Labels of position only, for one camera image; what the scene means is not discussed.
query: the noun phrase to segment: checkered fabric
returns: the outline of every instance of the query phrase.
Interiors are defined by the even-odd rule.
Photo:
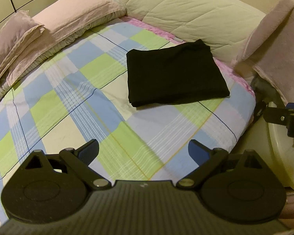
[[[255,99],[223,71],[229,98],[143,109],[130,105],[126,53],[173,45],[113,20],[88,30],[15,85],[0,102],[0,194],[33,150],[54,154],[93,138],[100,151],[90,167],[110,181],[176,182],[197,168],[188,154],[191,139],[230,151]],[[0,224],[6,220],[0,201]]]

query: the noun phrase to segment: black object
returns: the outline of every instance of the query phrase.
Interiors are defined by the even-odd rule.
[[[284,125],[288,129],[288,136],[294,138],[294,109],[267,107],[264,120],[268,123]]]
[[[126,58],[129,102],[133,107],[230,95],[210,47],[200,39],[158,50],[132,49]]]
[[[231,155],[195,140],[190,144],[207,151],[209,159],[176,187],[171,181],[118,180],[111,187],[78,159],[84,151],[98,153],[95,140],[78,153],[32,152],[2,191],[10,220],[0,235],[272,235],[287,230],[276,219],[286,200],[284,188],[255,151]],[[62,173],[54,171],[59,168]]]

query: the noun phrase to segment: folded garment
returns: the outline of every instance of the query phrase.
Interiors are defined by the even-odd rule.
[[[126,54],[129,102],[182,104],[230,95],[210,47],[202,40]]]

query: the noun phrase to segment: screw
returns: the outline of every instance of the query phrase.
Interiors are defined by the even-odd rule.
[[[181,179],[178,183],[183,187],[189,187],[195,184],[192,179]]]
[[[109,184],[109,181],[106,179],[96,179],[93,184],[97,187],[104,187]]]

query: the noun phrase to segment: cream quilted cushion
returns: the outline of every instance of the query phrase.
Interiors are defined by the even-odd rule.
[[[128,16],[185,41],[202,39],[230,64],[265,14],[239,0],[121,0]]]

